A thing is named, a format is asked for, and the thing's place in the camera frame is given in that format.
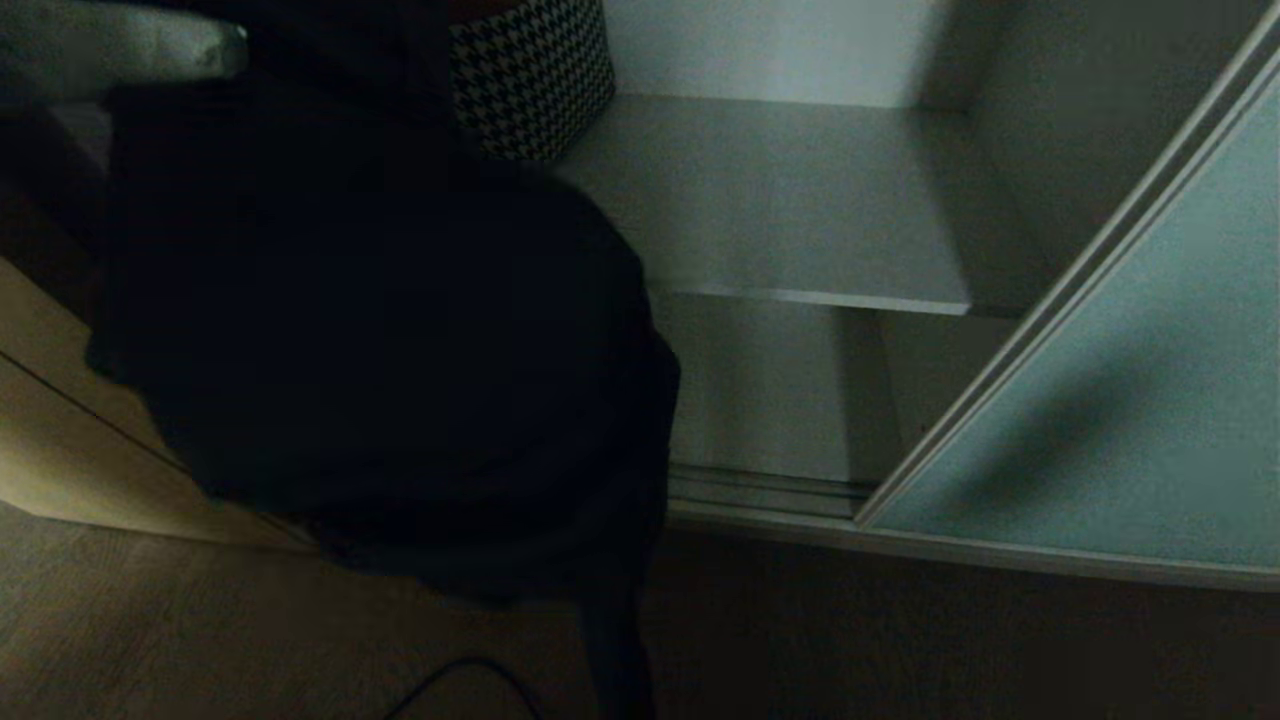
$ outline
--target black cable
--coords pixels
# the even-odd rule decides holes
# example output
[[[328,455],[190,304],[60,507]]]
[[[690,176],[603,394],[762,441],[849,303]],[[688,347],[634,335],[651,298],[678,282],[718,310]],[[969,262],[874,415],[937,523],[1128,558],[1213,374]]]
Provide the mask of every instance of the black cable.
[[[460,670],[468,665],[488,667],[489,670],[493,670],[494,673],[500,675],[502,679],[507,680],[507,684],[509,684],[512,688],[516,689],[517,693],[520,693],[520,700],[525,701],[525,707],[529,708],[529,714],[534,717],[534,720],[543,720],[543,714],[538,711],[538,706],[534,703],[532,693],[529,692],[529,688],[526,688],[525,684],[520,682],[520,678],[516,678],[516,675],[511,670],[507,670],[502,665],[498,665],[497,661],[489,660],[488,657],[461,657],[458,660],[454,660],[453,662],[449,662],[444,667],[440,667],[435,673],[431,673],[421,683],[419,683],[417,687],[413,688],[413,692],[408,693],[408,696],[406,696],[399,705],[397,705],[390,712],[383,716],[383,720],[394,720],[397,716],[404,712],[408,708],[408,706],[413,705],[413,702],[419,697],[421,697],[422,693],[425,693],[433,684],[435,684],[436,680],[439,680],[440,678],[448,675],[454,670]]]

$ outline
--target floor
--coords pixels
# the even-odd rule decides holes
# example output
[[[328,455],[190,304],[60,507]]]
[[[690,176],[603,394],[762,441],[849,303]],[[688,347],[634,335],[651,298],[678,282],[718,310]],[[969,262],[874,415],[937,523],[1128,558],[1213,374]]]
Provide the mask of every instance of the floor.
[[[669,719],[1280,717],[1276,597],[669,533],[643,623]],[[376,720],[468,653],[593,717],[567,612],[0,506],[4,719]],[[525,715],[467,671],[406,717]]]

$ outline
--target wooden panel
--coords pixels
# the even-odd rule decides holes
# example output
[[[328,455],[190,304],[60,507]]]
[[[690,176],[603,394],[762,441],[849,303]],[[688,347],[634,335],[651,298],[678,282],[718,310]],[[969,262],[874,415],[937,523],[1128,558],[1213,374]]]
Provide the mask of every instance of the wooden panel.
[[[142,401],[84,365],[88,337],[88,327],[0,259],[0,355],[152,452],[177,462]]]
[[[1018,316],[1048,283],[959,114],[621,96],[559,170],[657,290]]]
[[[607,0],[623,92],[969,105],[1021,0]]]
[[[881,313],[902,447],[920,442],[1016,327],[996,318]]]
[[[180,469],[3,359],[0,500],[35,515],[76,523],[300,547],[256,515],[211,503]]]
[[[849,482],[901,457],[870,314],[655,296],[654,315],[684,366],[676,462]]]

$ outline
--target frosted glass door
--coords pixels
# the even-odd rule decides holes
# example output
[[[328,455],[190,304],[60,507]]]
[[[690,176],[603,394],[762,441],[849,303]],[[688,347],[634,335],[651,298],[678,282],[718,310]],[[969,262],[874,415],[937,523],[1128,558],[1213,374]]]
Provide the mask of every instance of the frosted glass door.
[[[864,529],[1280,569],[1280,97]]]

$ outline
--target white wall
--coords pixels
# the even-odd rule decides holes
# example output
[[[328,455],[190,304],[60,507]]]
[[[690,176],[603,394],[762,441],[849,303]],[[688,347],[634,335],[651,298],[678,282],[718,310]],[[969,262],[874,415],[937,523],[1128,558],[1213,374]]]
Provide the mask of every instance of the white wall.
[[[1029,0],[974,110],[1055,270],[1147,172],[1268,0]]]
[[[653,309],[684,368],[673,462],[849,482],[902,459],[872,313],[696,295]]]
[[[1015,1],[605,0],[622,92],[965,108]]]

